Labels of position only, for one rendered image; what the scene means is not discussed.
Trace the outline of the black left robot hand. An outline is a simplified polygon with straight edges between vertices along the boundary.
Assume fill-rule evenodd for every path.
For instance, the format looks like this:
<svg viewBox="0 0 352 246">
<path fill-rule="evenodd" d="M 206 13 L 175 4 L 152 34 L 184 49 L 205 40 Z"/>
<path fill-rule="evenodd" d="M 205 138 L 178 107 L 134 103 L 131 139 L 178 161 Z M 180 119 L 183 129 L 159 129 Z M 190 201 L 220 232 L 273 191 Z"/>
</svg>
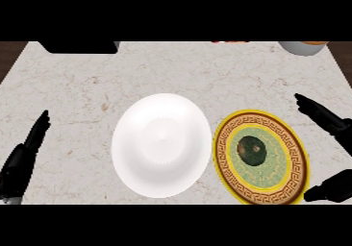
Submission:
<svg viewBox="0 0 352 246">
<path fill-rule="evenodd" d="M 23 197 L 44 136 L 50 128 L 48 111 L 42 111 L 26 136 L 0 170 L 0 200 Z"/>
</svg>

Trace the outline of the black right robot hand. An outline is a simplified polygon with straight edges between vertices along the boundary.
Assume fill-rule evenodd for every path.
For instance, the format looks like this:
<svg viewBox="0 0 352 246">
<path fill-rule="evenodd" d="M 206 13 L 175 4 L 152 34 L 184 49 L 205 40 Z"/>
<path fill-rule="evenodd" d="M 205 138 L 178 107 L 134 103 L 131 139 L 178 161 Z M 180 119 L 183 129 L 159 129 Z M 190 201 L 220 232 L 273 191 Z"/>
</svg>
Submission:
<svg viewBox="0 0 352 246">
<path fill-rule="evenodd" d="M 352 119 L 340 118 L 319 103 L 294 94 L 298 112 L 303 113 L 320 129 L 334 137 L 340 147 L 352 157 Z M 326 200 L 340 203 L 352 198 L 352 169 L 341 170 L 319 185 L 303 193 L 303 200 L 313 202 Z"/>
</svg>

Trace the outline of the dark green squash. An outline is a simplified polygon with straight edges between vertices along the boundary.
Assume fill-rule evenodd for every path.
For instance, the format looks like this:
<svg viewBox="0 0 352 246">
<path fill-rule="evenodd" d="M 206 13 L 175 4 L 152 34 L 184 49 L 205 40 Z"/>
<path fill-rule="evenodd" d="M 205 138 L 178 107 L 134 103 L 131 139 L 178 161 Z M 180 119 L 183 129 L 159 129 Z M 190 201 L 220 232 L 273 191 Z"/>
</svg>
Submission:
<svg viewBox="0 0 352 246">
<path fill-rule="evenodd" d="M 258 166 L 266 158 L 264 143 L 254 136 L 240 137 L 236 144 L 236 153 L 246 165 Z"/>
</svg>

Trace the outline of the yellow brown patterned plate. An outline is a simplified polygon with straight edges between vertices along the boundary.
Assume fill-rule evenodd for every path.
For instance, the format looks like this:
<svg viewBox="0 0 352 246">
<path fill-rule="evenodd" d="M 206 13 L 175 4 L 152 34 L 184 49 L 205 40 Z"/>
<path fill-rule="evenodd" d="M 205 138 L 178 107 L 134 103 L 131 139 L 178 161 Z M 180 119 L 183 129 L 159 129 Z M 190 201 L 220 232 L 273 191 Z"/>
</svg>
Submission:
<svg viewBox="0 0 352 246">
<path fill-rule="evenodd" d="M 266 158 L 249 166 L 236 153 L 243 136 L 264 144 Z M 221 121 L 212 139 L 212 161 L 220 181 L 243 204 L 295 204 L 309 183 L 307 154 L 289 126 L 260 110 L 233 112 Z"/>
</svg>

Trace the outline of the white plate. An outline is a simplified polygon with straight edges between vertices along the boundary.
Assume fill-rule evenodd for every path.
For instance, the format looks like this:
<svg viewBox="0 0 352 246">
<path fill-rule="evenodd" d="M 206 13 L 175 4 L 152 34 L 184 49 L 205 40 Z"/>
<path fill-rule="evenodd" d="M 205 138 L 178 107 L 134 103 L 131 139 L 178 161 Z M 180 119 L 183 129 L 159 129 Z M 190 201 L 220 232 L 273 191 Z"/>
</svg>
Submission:
<svg viewBox="0 0 352 246">
<path fill-rule="evenodd" d="M 187 98 L 171 93 L 141 98 L 112 136 L 112 163 L 131 191 L 149 198 L 181 193 L 203 172 L 211 140 L 206 118 Z"/>
</svg>

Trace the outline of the grey round pot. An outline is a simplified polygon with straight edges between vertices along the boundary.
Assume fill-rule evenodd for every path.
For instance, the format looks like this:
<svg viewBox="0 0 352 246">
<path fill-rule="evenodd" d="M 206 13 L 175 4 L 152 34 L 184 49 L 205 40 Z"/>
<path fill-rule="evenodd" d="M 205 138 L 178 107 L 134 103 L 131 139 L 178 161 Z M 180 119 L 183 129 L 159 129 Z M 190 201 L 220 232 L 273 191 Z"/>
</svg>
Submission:
<svg viewBox="0 0 352 246">
<path fill-rule="evenodd" d="M 280 47 L 294 55 L 313 56 L 326 46 L 325 41 L 279 41 Z"/>
</svg>

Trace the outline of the black appliance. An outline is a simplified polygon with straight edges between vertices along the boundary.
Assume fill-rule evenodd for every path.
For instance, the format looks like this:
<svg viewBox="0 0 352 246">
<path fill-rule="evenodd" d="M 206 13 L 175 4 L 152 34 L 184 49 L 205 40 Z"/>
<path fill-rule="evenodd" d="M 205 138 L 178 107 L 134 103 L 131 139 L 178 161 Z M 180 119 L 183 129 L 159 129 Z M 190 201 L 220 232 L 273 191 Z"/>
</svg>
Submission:
<svg viewBox="0 0 352 246">
<path fill-rule="evenodd" d="M 41 41 L 39 44 L 53 54 L 115 54 L 116 41 Z"/>
</svg>

